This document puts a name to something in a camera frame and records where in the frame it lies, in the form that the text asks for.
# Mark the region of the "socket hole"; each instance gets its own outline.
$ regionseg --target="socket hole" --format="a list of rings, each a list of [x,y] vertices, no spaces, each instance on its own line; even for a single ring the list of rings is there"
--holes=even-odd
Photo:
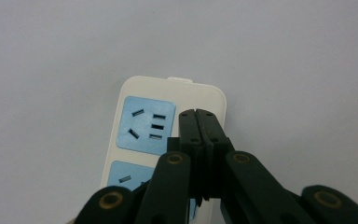
[[[152,124],[152,128],[153,128],[153,129],[164,130],[164,126],[162,126],[162,125],[157,125],[157,124]]]
[[[121,183],[124,183],[129,180],[131,180],[131,176],[127,175],[127,176],[124,176],[123,178],[119,179],[118,182],[120,182],[120,184],[121,184]]]
[[[144,112],[145,112],[145,111],[144,111],[143,109],[141,109],[141,110],[138,110],[138,111],[133,112],[133,113],[132,113],[132,116],[135,117],[135,116],[138,116],[138,115],[143,114]]]
[[[167,116],[153,114],[153,119],[166,119]]]
[[[139,134],[136,133],[133,129],[129,129],[129,133],[130,133],[134,138],[136,138],[136,139],[139,138]]]
[[[156,140],[161,140],[162,136],[161,135],[157,135],[157,134],[149,134],[149,138],[151,139],[156,139]]]

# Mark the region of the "white power strip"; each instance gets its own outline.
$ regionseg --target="white power strip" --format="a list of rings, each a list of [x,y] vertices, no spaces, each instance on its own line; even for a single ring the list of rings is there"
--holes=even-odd
[[[139,187],[151,177],[159,156],[165,153],[167,137],[178,136],[177,116],[181,112],[196,108],[211,111],[223,127],[226,106],[226,97],[219,89],[190,79],[128,79],[118,98],[101,187]],[[203,202],[190,223],[210,223],[212,206],[213,200]]]

